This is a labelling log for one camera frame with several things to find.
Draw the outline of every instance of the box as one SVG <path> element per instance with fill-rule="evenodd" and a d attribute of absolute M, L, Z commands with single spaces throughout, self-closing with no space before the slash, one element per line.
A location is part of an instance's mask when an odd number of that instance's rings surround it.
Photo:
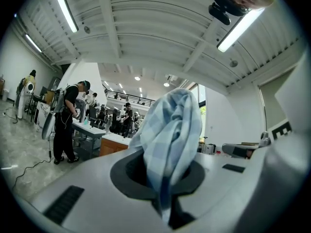
<path fill-rule="evenodd" d="M 5 80 L 0 79 L 0 96 L 2 95 L 2 91 L 4 89 L 4 83 L 5 83 Z"/>
<path fill-rule="evenodd" d="M 47 91 L 45 94 L 45 102 L 50 105 L 53 98 L 54 98 L 55 92 L 54 91 Z"/>

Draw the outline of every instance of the fluorescent light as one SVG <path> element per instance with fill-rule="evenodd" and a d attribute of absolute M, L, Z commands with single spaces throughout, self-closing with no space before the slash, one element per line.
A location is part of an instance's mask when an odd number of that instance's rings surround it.
<path fill-rule="evenodd" d="M 35 47 L 39 52 L 42 52 L 41 49 L 35 44 L 35 42 L 29 37 L 29 35 L 26 35 L 26 38 L 31 42 L 31 44 L 34 45 L 34 47 Z"/>
<path fill-rule="evenodd" d="M 62 9 L 62 12 L 67 20 L 67 23 L 71 29 L 71 31 L 73 33 L 77 32 L 78 31 L 78 27 L 77 25 L 75 24 L 74 20 L 73 20 L 73 17 L 72 17 L 72 14 L 71 14 L 71 11 L 69 9 L 69 6 L 67 4 L 67 1 L 66 0 L 57 0 L 58 3 L 59 3 L 59 6 L 60 8 Z"/>
<path fill-rule="evenodd" d="M 238 24 L 229 32 L 217 46 L 221 52 L 226 52 L 227 49 L 248 29 L 248 27 L 261 15 L 264 9 L 252 10 L 244 16 Z"/>

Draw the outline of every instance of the wooden cabinet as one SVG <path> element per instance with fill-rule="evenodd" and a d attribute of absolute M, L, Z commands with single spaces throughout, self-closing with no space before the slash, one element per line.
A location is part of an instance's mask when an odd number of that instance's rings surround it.
<path fill-rule="evenodd" d="M 108 154 L 119 152 L 119 151 L 126 150 L 126 149 L 128 149 L 128 146 L 125 144 L 121 144 L 118 142 L 114 142 L 114 141 L 110 141 L 110 140 L 102 138 L 101 151 L 100 151 L 99 156 L 108 155 Z"/>

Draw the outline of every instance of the concrete floor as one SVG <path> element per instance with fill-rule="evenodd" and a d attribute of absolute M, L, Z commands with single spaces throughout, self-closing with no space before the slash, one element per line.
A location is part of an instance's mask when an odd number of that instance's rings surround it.
<path fill-rule="evenodd" d="M 24 119 L 17 124 L 13 124 L 15 119 L 4 116 L 2 113 L 10 107 L 13 107 L 13 103 L 0 100 L 0 165 L 1 168 L 18 165 L 13 169 L 1 170 L 11 189 L 16 177 L 24 172 L 25 167 L 49 159 L 49 142 L 41 139 L 41 133 L 35 130 L 34 122 L 30 122 L 30 115 L 25 114 Z M 7 110 L 7 114 L 12 117 L 15 117 L 15 113 L 15 109 Z M 82 162 L 80 160 L 69 164 L 63 153 L 65 161 L 55 165 L 52 141 L 51 151 L 52 161 L 50 163 L 44 162 L 34 168 L 28 168 L 25 175 L 17 180 L 14 191 L 27 201 L 31 201 L 42 188 Z"/>

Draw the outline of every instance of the hand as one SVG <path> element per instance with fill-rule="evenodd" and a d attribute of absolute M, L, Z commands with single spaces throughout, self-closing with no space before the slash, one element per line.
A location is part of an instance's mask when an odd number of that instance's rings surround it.
<path fill-rule="evenodd" d="M 75 113 L 76 115 L 73 115 L 73 117 L 75 118 L 75 119 L 77 119 L 77 120 L 79 120 L 80 119 L 80 114 L 79 113 Z"/>

